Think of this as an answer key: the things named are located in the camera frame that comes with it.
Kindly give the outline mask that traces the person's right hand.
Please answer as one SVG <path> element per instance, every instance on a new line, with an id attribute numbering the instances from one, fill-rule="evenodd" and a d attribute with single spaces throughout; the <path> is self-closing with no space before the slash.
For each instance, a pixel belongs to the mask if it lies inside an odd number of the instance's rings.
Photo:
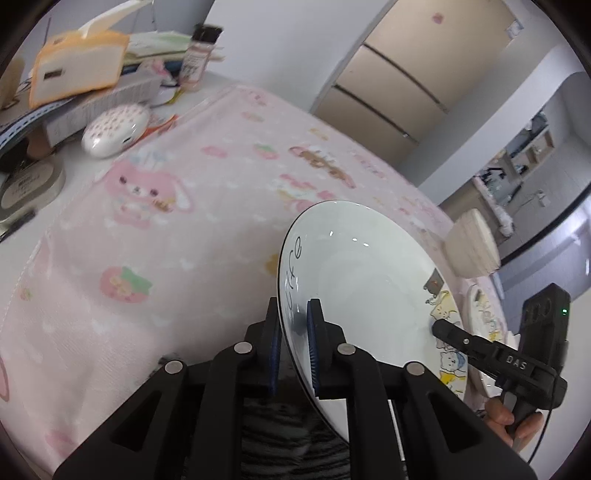
<path id="1" fill-rule="evenodd" d="M 484 407 L 484 423 L 516 452 L 521 452 L 544 426 L 545 416 L 536 411 L 529 415 L 514 433 L 510 433 L 507 428 L 514 423 L 515 418 L 500 398 L 487 400 Z"/>

